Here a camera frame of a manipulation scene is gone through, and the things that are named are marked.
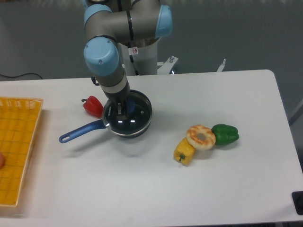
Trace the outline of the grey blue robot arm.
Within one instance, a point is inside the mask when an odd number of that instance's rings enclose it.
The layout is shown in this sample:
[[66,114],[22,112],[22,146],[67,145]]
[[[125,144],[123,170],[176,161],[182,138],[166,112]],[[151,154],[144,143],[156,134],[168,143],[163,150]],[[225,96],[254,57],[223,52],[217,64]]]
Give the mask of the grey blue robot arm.
[[173,29],[169,6],[158,0],[86,0],[85,63],[93,81],[124,116],[127,76],[157,73],[157,44]]

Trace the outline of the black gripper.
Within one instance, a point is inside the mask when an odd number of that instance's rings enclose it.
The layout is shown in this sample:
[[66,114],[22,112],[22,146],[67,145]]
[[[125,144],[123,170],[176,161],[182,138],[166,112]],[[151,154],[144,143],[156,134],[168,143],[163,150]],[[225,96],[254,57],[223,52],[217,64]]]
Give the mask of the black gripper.
[[125,99],[130,93],[130,85],[128,83],[127,76],[124,75],[118,84],[111,87],[99,84],[95,77],[91,77],[91,80],[95,86],[101,87],[109,100],[117,103],[115,118],[117,120],[125,120],[129,113],[129,104]]

